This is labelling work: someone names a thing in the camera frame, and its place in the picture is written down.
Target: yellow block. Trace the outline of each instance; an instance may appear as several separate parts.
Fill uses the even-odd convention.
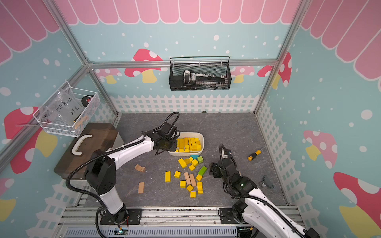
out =
[[[185,167],[187,166],[187,164],[185,163],[185,161],[184,161],[182,158],[179,159],[178,162],[180,163],[180,166],[181,166],[182,168],[185,168]]]
[[[200,182],[201,179],[202,179],[202,176],[201,176],[200,174],[198,174],[198,175],[196,176],[196,180]]]
[[[198,162],[197,160],[193,160],[193,161],[192,161],[192,165],[193,165],[193,166],[196,167],[198,164],[199,164],[199,162]]]
[[[175,178],[177,178],[177,179],[179,179],[180,178],[180,172],[179,171],[176,171],[175,173],[174,173],[174,177]]]
[[[187,190],[191,192],[193,190],[193,186],[192,185],[188,185]]]
[[[171,182],[171,171],[165,172],[165,182],[170,183]]]

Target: black cable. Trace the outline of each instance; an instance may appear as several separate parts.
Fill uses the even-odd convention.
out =
[[[104,211],[102,208],[98,208],[98,210],[96,210],[96,214],[95,214],[95,226],[96,226],[96,230],[99,234],[100,237],[102,238],[107,238],[106,236],[104,236],[101,232],[101,230],[99,229],[99,224],[98,224],[98,215],[99,215],[99,212],[100,211]]]

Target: wall mural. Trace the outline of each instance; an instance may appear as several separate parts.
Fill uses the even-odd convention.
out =
[[[93,62],[130,61],[142,48],[166,61],[210,55],[274,59],[299,2],[57,0]]]
[[[258,112],[291,204],[321,237],[381,237],[379,3],[313,0],[289,49],[290,81]]]

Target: red mushroom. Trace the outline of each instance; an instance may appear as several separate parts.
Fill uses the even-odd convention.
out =
[[[321,154],[328,169],[331,169],[337,159],[337,145],[331,134],[321,133],[319,131],[304,131],[304,138],[311,143],[310,147],[306,148],[306,152],[310,159],[315,161]]]
[[[10,112],[4,118],[5,135],[7,139],[2,140],[3,144],[8,143],[27,124],[34,111],[38,107],[23,107]],[[57,146],[57,137],[50,135],[39,128],[38,131],[28,140],[23,148],[11,160],[11,168],[14,173],[25,172],[33,160],[35,148],[39,149],[45,157],[48,157]]]
[[[240,66],[240,67],[234,67],[230,70],[232,74],[232,78],[235,77],[233,83],[242,83],[243,82],[243,75],[254,75],[254,67],[252,66]]]
[[[163,61],[157,54],[148,49],[138,49],[131,61]],[[157,78],[154,75],[153,70],[167,71],[168,68],[138,68],[138,69],[126,69],[125,75],[128,77],[135,77],[142,73],[143,83],[155,83]]]
[[[355,207],[339,210],[350,230],[357,237],[381,234],[381,189],[348,174],[336,172],[333,181]]]
[[[97,69],[95,72],[102,82],[104,82],[104,79],[106,78],[108,84],[117,83],[113,75],[122,76],[122,73],[118,69]]]
[[[271,72],[271,66],[265,66],[261,68],[261,70],[258,72],[259,77],[265,77],[270,74]],[[280,69],[278,71],[277,76],[275,77],[274,82],[272,83],[272,88],[277,90],[278,89],[278,83],[279,80],[282,79],[283,86],[287,87],[291,77],[291,55],[289,52],[287,52],[286,58],[283,61],[283,64],[280,66]]]

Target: wooden block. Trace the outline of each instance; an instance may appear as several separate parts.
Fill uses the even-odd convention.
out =
[[[198,175],[196,176],[196,180],[200,182],[201,179],[202,179],[202,176],[198,174]]]
[[[171,171],[165,172],[165,182],[170,183],[171,182]]]
[[[177,178],[177,179],[179,179],[180,178],[180,172],[179,171],[176,171],[175,173],[174,173],[174,177],[175,178]]]
[[[193,164],[194,167],[196,167],[199,164],[199,162],[197,160],[193,160],[192,164]]]
[[[144,182],[139,183],[138,193],[144,193]]]
[[[192,185],[188,185],[187,190],[191,192],[193,190],[193,186]]]
[[[179,162],[179,164],[180,164],[180,166],[181,166],[182,168],[185,168],[185,167],[187,166],[187,164],[185,163],[185,161],[184,161],[182,158],[179,159],[178,162]]]
[[[142,167],[142,166],[140,166],[140,165],[138,165],[138,164],[135,165],[135,169],[136,169],[137,171],[139,171],[139,172],[143,172],[143,173],[146,171],[146,168],[145,168],[145,167]]]
[[[189,178],[190,178],[190,183],[193,187],[195,187],[197,185],[196,183],[196,180],[194,180],[194,175],[193,174],[190,174],[189,175]]]
[[[189,185],[191,183],[191,179],[189,178],[188,172],[184,173],[184,177],[185,177],[185,181],[187,182],[187,185]]]

